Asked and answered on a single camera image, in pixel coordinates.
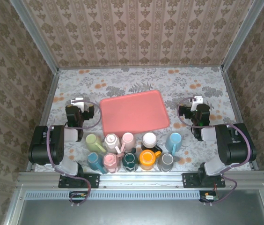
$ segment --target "light green mug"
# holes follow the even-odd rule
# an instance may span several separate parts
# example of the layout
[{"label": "light green mug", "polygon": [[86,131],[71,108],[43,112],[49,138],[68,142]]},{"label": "light green mug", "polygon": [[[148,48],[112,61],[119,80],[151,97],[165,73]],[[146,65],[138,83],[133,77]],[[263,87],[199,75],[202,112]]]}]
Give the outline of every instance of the light green mug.
[{"label": "light green mug", "polygon": [[98,136],[89,134],[87,135],[85,141],[89,151],[95,151],[97,153],[106,152],[106,150],[102,146],[102,141]]}]

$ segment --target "dark teal mug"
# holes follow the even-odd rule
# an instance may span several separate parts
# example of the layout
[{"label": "dark teal mug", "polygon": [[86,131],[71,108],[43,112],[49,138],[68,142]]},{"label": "dark teal mug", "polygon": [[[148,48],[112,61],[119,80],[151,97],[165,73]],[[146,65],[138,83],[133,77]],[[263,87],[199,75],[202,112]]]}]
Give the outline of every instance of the dark teal mug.
[{"label": "dark teal mug", "polygon": [[131,152],[127,152],[124,154],[122,158],[123,168],[127,172],[135,172],[138,168],[138,158],[136,156],[136,148],[132,148]]}]

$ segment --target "gray panel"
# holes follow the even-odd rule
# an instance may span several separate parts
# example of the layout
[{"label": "gray panel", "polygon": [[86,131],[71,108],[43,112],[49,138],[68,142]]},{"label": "gray panel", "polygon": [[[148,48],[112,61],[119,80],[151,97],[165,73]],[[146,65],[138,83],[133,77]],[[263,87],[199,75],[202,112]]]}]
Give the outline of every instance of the gray panel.
[{"label": "gray panel", "polygon": [[25,201],[19,224],[264,225],[264,209],[258,191],[240,190],[213,206],[198,200],[89,200],[72,207],[64,200],[33,200]]}]

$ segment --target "cable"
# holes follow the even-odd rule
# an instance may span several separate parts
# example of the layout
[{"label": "cable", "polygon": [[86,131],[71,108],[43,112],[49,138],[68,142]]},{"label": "cable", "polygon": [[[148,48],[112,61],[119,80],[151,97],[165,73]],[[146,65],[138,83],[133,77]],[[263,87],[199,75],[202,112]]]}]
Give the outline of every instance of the cable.
[{"label": "cable", "polygon": [[[180,120],[183,124],[185,124],[186,126],[191,127],[191,128],[212,128],[212,127],[216,126],[216,125],[209,125],[209,126],[192,126],[192,125],[189,125],[189,124],[185,123],[185,122],[181,119],[181,117],[180,117],[180,115],[179,115],[179,106],[180,106],[185,100],[187,100],[187,99],[193,99],[194,101],[196,101],[196,98],[195,98],[195,97],[186,97],[186,98],[184,98],[184,99],[182,99],[182,100],[180,101],[180,103],[179,103],[179,105],[178,105],[178,107],[177,107],[177,115],[178,115],[179,120]],[[247,155],[247,157],[246,157],[246,159],[245,159],[244,162],[239,163],[239,164],[235,164],[235,165],[231,165],[230,167],[227,167],[227,168],[223,169],[222,171],[220,171],[220,174],[221,174],[221,177],[222,177],[222,178],[234,182],[235,185],[234,185],[234,187],[231,189],[231,191],[230,191],[228,194],[226,194],[224,197],[222,197],[221,199],[219,199],[219,200],[217,200],[217,201],[215,201],[215,202],[213,202],[213,203],[210,203],[208,200],[206,200],[206,199],[204,199],[204,198],[201,198],[201,199],[203,199],[205,202],[208,202],[208,203],[210,203],[210,204],[220,203],[221,201],[223,201],[224,199],[226,199],[230,194],[232,194],[232,193],[235,191],[235,189],[236,189],[236,187],[237,187],[237,181],[235,181],[235,180],[233,180],[233,179],[231,179],[231,178],[228,178],[228,177],[224,176],[223,173],[224,173],[224,172],[227,172],[227,171],[230,170],[231,168],[238,167],[238,166],[241,166],[241,165],[246,164],[246,163],[249,161],[249,158],[250,158],[250,155],[251,155],[251,153],[250,153],[249,140],[248,140],[248,138],[244,135],[244,133],[243,133],[238,127],[234,126],[233,124],[225,123],[225,124],[223,124],[223,125],[227,125],[227,126],[232,127],[233,129],[237,130],[237,132],[243,137],[243,139],[244,139],[244,141],[245,141],[245,143],[246,143],[246,145],[247,145],[247,148],[248,148],[248,155]]]},{"label": "cable", "polygon": [[[98,125],[100,123],[101,119],[102,119],[102,110],[101,110],[100,106],[98,104],[94,103],[94,102],[90,102],[90,101],[87,101],[87,100],[75,100],[75,101],[72,101],[72,103],[77,103],[77,102],[86,102],[86,103],[90,103],[90,104],[93,104],[96,107],[98,107],[98,109],[100,111],[100,118],[99,118],[98,122],[95,123],[92,126],[89,126],[89,127],[71,127],[71,129],[90,129],[90,128],[93,128],[96,125]],[[79,204],[82,204],[83,202],[86,201],[86,199],[90,195],[90,191],[91,191],[90,182],[87,179],[83,178],[83,177],[75,177],[75,176],[72,176],[70,174],[64,173],[64,172],[60,171],[59,169],[55,168],[55,164],[53,162],[53,158],[52,158],[51,151],[50,151],[50,132],[51,132],[51,130],[52,130],[53,127],[54,127],[54,125],[51,125],[51,126],[48,127],[47,137],[46,137],[46,145],[47,145],[47,153],[48,153],[49,161],[50,161],[50,163],[51,163],[54,171],[60,173],[63,176],[67,176],[67,177],[72,178],[72,179],[83,180],[83,181],[85,181],[87,183],[88,193],[86,194],[85,198],[79,203]],[[74,204],[73,201],[72,201],[72,198],[73,198],[73,196],[71,196],[70,202],[72,204]]]}]

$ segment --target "blue mug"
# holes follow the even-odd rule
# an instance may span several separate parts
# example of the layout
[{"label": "blue mug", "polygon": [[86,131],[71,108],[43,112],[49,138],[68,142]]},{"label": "blue mug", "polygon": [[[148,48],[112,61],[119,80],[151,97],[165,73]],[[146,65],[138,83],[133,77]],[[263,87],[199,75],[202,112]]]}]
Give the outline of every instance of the blue mug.
[{"label": "blue mug", "polygon": [[182,146],[182,137],[179,133],[172,133],[165,142],[165,148],[174,156]]},{"label": "blue mug", "polygon": [[103,165],[103,157],[98,155],[96,152],[91,152],[87,156],[87,163],[89,167],[94,171],[101,171],[102,174],[106,174],[107,170]]}]

